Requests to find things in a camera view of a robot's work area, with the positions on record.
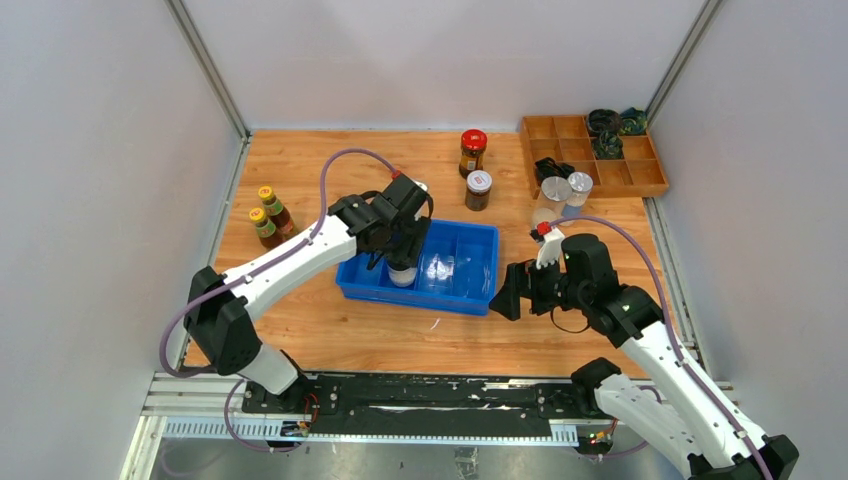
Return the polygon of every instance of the bottle with yellow cap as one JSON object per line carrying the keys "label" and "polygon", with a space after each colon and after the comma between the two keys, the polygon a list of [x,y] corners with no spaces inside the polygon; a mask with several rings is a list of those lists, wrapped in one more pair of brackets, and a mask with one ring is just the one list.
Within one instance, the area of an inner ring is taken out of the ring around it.
{"label": "bottle with yellow cap", "polygon": [[277,230],[280,231],[284,239],[288,240],[300,233],[294,225],[294,220],[292,220],[289,210],[277,198],[273,188],[268,185],[259,187],[259,199],[262,200],[265,212],[274,225],[277,226]]}
{"label": "bottle with yellow cap", "polygon": [[256,234],[259,235],[259,242],[268,250],[279,247],[285,239],[277,226],[268,219],[268,215],[263,208],[252,208],[248,213],[250,221],[256,227]]}

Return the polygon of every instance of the gray floor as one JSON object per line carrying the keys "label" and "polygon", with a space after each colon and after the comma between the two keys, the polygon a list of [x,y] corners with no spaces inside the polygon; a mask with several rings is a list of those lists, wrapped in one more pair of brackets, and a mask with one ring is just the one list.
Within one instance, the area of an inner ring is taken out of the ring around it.
{"label": "gray floor", "polygon": [[[616,433],[616,450],[639,442],[626,428]],[[304,444],[288,454],[249,451],[232,441],[166,440],[166,460],[176,472],[187,472],[225,453],[195,475],[203,479],[320,480],[506,480],[604,479],[679,480],[682,477],[662,455],[648,447],[630,457],[596,465],[573,450],[558,447],[456,447],[447,445],[380,445],[353,443]],[[174,478],[161,469],[152,480]]]}

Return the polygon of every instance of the white wall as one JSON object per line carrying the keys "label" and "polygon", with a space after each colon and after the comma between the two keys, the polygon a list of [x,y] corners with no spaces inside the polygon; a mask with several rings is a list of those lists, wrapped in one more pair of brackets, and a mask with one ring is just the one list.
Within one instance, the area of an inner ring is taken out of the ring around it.
{"label": "white wall", "polygon": [[117,478],[237,139],[164,2],[0,11],[2,476]]}
{"label": "white wall", "polygon": [[255,128],[515,130],[645,106],[703,0],[187,0]]}
{"label": "white wall", "polygon": [[845,18],[845,2],[727,2],[653,130],[701,343],[799,447],[799,479],[845,475]]}

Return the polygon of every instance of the yellow bottle cap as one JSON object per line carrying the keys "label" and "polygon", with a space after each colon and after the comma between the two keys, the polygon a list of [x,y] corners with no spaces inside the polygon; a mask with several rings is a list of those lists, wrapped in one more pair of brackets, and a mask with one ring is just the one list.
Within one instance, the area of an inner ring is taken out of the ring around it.
{"label": "yellow bottle cap", "polygon": [[274,196],[274,189],[270,185],[259,187],[259,198],[262,200],[270,200]]}
{"label": "yellow bottle cap", "polygon": [[265,215],[265,209],[258,207],[251,208],[250,213],[248,213],[248,216],[250,216],[250,220],[253,221],[253,223],[262,223],[265,221],[266,218],[268,218],[268,216]]}

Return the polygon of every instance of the wooden organizer tray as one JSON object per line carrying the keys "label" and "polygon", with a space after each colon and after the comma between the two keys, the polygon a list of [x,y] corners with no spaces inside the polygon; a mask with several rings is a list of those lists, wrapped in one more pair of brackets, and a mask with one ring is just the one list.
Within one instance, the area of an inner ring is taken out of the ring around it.
{"label": "wooden organizer tray", "polygon": [[535,163],[545,157],[591,175],[595,181],[593,197],[656,197],[668,190],[668,180],[650,134],[622,135],[623,160],[595,157],[583,115],[524,117],[520,138],[533,198],[539,196]]}

